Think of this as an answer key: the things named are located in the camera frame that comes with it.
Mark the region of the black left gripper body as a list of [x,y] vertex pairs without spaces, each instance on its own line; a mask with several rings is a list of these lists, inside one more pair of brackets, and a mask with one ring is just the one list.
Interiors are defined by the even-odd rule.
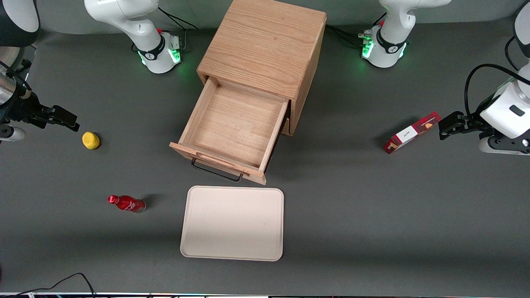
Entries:
[[459,120],[462,122],[462,126],[459,128],[460,134],[469,134],[478,132],[479,139],[485,139],[495,136],[495,129],[484,121],[479,113],[460,113]]

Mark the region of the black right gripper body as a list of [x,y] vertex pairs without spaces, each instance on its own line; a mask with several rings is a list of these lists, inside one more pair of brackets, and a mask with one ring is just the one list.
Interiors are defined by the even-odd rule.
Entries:
[[1,125],[12,121],[22,121],[44,129],[54,120],[50,108],[40,104],[38,97],[26,89],[15,91],[1,90]]

